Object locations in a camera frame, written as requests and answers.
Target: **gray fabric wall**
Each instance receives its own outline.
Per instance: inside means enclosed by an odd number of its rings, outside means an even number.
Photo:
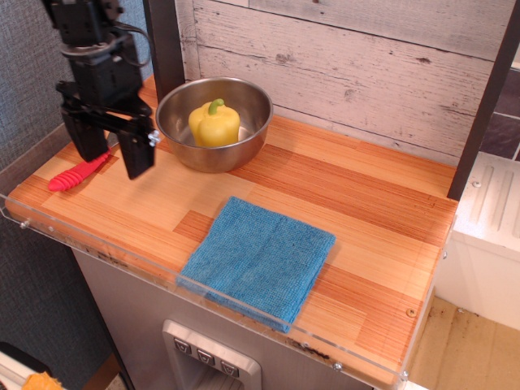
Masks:
[[[145,28],[140,0],[120,3],[121,21]],[[142,60],[148,49],[136,41]],[[54,86],[72,76],[60,43],[40,2],[0,2],[0,171],[62,123]],[[0,341],[42,360],[71,390],[111,353],[70,249],[2,217]]]

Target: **screw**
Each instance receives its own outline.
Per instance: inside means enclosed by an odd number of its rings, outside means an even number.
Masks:
[[[156,146],[160,141],[161,141],[161,138],[159,137],[159,131],[158,130],[153,130],[149,135],[148,135],[148,139],[149,139],[149,145],[153,148],[154,146]]]

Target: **metal bowl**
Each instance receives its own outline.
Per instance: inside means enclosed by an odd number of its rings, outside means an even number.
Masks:
[[[238,142],[215,148],[195,144],[188,117],[206,102],[222,98],[240,116]],[[156,121],[177,158],[202,172],[227,172],[248,163],[263,147],[273,104],[267,93],[248,81],[214,77],[181,85],[160,103]]]

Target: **blue towel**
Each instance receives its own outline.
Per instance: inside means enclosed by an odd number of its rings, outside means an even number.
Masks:
[[[275,318],[206,290],[210,299],[288,332],[335,241],[307,223],[231,197],[180,274]]]

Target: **wooden shelf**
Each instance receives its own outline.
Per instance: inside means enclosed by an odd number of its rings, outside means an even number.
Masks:
[[[157,107],[153,79],[141,96]],[[184,167],[164,141],[156,166],[129,180],[118,147],[112,153],[78,187],[51,193],[49,180],[80,161],[67,146],[10,194],[7,208],[169,288],[230,196],[310,223],[335,234],[336,245],[296,328],[266,334],[327,364],[341,361],[370,383],[405,369],[457,207],[446,197],[453,167],[277,116],[260,154],[225,174]]]

